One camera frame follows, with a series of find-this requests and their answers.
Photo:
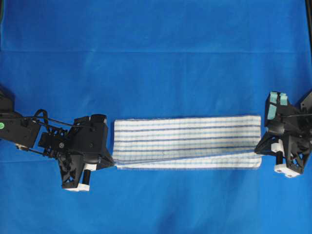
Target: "blue stripe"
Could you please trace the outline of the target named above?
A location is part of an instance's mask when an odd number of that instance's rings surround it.
[[[158,162],[153,162],[151,163],[152,165],[158,165],[158,164],[163,164],[163,165],[188,165],[188,164],[254,164],[255,162],[247,162],[247,161],[241,161],[241,162],[163,162],[163,163],[158,163]]]
[[[256,146],[258,141],[217,141],[217,142],[201,142],[201,143],[187,143],[187,144],[161,144],[161,145],[118,145],[116,148],[134,148],[134,147],[169,147],[169,146],[186,146],[186,145],[220,145],[220,144],[252,144]]]
[[[161,165],[185,165],[185,166],[187,166],[187,165],[205,165],[205,164],[233,164],[233,165],[235,165],[235,164],[257,164],[257,162],[244,162],[244,161],[234,162],[234,163],[233,162],[187,162],[187,163],[184,163],[184,162],[173,162],[173,163],[168,162],[168,163],[166,163],[166,162],[164,162],[161,164],[159,164],[159,163],[150,163],[150,164],[155,165],[155,166],[157,166],[157,165],[159,165],[159,166],[161,166]]]
[[[114,161],[119,161],[119,162],[140,163],[140,162],[152,162],[152,161],[162,161],[162,160],[197,159],[197,158],[214,157],[214,156],[230,156],[230,155],[247,154],[247,153],[250,153],[250,154],[253,153],[254,157],[261,157],[255,154],[253,150],[241,150],[241,151],[219,152],[219,153],[214,153],[214,154],[207,154],[207,152],[193,152],[191,154],[187,154],[187,156],[181,156],[181,155],[186,155],[186,154],[173,154],[173,155],[166,154],[167,157],[164,157],[164,155],[159,155],[159,154],[153,154],[153,155],[147,155],[147,156],[143,156],[143,155],[117,156],[117,158],[130,158],[128,160],[116,159],[116,155],[113,155],[113,158],[114,158]]]
[[[207,158],[207,156],[199,156],[199,157],[175,157],[175,158],[165,158],[165,159],[150,159],[148,161],[146,160],[142,160],[142,159],[135,159],[135,160],[115,160],[115,163],[120,164],[120,165],[128,165],[128,164],[139,164],[139,163],[151,163],[151,162],[164,162],[164,161],[177,161],[177,160],[182,160],[182,159],[188,159],[188,160],[198,160],[201,158]],[[256,158],[261,158],[261,156],[246,156],[246,157],[232,157],[230,159],[243,159],[243,158],[252,158],[252,159],[256,159]]]
[[[259,136],[212,136],[178,139],[154,139],[154,140],[115,140],[114,142],[153,142],[153,141],[174,141],[174,140],[209,140],[209,139],[235,139],[235,138],[259,138]]]
[[[180,118],[182,120],[186,119],[199,119],[199,118],[239,118],[239,117],[260,117],[259,115],[245,115],[245,116],[218,116],[218,117],[185,117],[185,118]],[[178,118],[143,118],[143,119],[117,119],[115,120],[116,122],[121,122],[121,121],[132,121],[132,122],[139,122],[139,121],[156,121],[156,120],[173,120],[173,119],[178,119]]]
[[[145,170],[145,171],[165,171],[165,170],[174,170],[174,171],[205,171],[205,170],[256,170],[259,167],[209,167],[209,168],[174,168],[174,167],[168,167],[168,168],[144,168],[144,167],[135,167],[135,168],[131,168],[131,167],[117,167],[118,170],[133,170],[133,171],[137,171],[137,170]]]
[[[252,146],[224,146],[224,147],[203,147],[203,148],[188,148],[188,149],[167,149],[167,150],[114,150],[115,152],[165,152],[165,151],[187,151],[187,150],[212,150],[212,149],[237,149],[237,148],[252,148]]]
[[[224,121],[195,121],[195,122],[175,122],[175,123],[149,123],[149,124],[118,124],[121,127],[145,127],[145,126],[163,126],[163,125],[185,125],[185,124],[211,124],[211,123],[242,123],[252,122],[259,123],[259,119],[240,119],[240,120],[224,120]]]
[[[224,133],[258,133],[260,135],[260,130],[256,131],[216,131],[216,132],[199,132],[199,133],[171,133],[171,134],[149,134],[149,135],[130,135],[130,136],[115,136],[120,138],[134,138],[134,137],[169,137],[169,136],[184,136],[184,135],[201,135],[201,134],[224,134]]]
[[[227,155],[236,155],[236,154],[245,154],[245,153],[253,153],[254,151],[253,150],[240,150],[240,151],[229,151],[229,152],[219,152],[219,153],[212,153],[212,154],[207,154],[207,152],[192,152],[191,154],[190,153],[179,153],[178,155],[177,154],[166,154],[166,155],[163,155],[163,154],[151,154],[151,155],[146,155],[145,158],[146,159],[149,159],[149,158],[152,158],[152,157],[157,157],[157,158],[160,158],[160,159],[164,159],[164,156],[181,156],[183,154],[185,155],[188,155],[187,157],[185,158],[194,158],[194,157],[202,157],[202,156],[227,156]],[[113,152],[113,158],[125,158],[125,157],[129,157],[131,158],[131,160],[133,160],[133,158],[138,158],[138,157],[141,157],[143,158],[144,155],[119,155],[119,154],[116,154],[115,152]]]
[[[185,128],[156,128],[156,129],[138,129],[138,130],[115,130],[116,133],[134,133],[134,132],[151,132],[151,131],[172,131],[172,130],[190,130],[190,129],[215,129],[215,128],[247,128],[260,127],[260,125],[234,125],[234,126],[209,126],[209,127],[185,127]]]

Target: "white towel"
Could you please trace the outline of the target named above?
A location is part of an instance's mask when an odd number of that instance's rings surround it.
[[[115,121],[120,169],[255,169],[260,116]]]

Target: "blue cloth background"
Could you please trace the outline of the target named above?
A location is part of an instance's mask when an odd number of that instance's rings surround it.
[[[0,85],[16,111],[72,122],[264,116],[269,91],[312,86],[304,0],[5,0]],[[1,233],[311,233],[312,163],[259,170],[94,172],[63,191],[57,163],[0,141]]]

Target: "black cable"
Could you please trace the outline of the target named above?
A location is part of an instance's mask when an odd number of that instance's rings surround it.
[[[312,113],[310,113],[310,114],[282,115],[282,117],[300,117],[300,116],[312,116]]]
[[[51,130],[62,130],[62,128],[57,128],[55,126],[52,126],[50,124],[46,124],[46,123],[41,122],[39,120],[36,120],[36,121],[32,120],[32,121],[35,122],[36,124],[39,124],[39,125],[46,127],[47,130],[49,129],[48,132],[51,132]]]
[[[39,152],[39,151],[37,151],[37,150],[32,150],[32,149],[28,149],[30,152],[33,152],[33,153],[36,153],[36,154],[39,154],[39,155],[43,155],[43,156],[49,156],[49,155],[47,155],[47,154],[44,154],[44,153],[41,153],[41,152]]]
[[[49,121],[48,121],[48,112],[44,109],[39,109],[36,111],[36,113],[34,114],[34,116],[38,117],[38,115],[40,115],[42,113],[42,116],[44,117],[44,125],[45,128],[48,132],[51,132],[50,126],[49,126]]]
[[[306,0],[307,22],[309,30],[310,51],[312,52],[312,1]]]
[[[45,119],[45,120],[48,120],[48,121],[51,121],[54,123],[58,123],[58,124],[62,124],[62,125],[66,125],[69,127],[91,127],[91,126],[86,126],[86,125],[73,125],[73,124],[69,124],[69,123],[64,123],[64,122],[61,122],[61,121],[58,121],[58,120],[55,120],[52,118],[43,117],[43,116],[26,116],[26,117],[11,117],[11,118],[0,117],[0,119],[2,119],[2,120],[11,120],[11,119],[31,119],[31,120],[34,120],[36,118]]]

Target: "towel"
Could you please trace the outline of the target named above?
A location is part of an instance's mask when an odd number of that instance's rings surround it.
[[[119,169],[256,169],[260,116],[116,120]]]

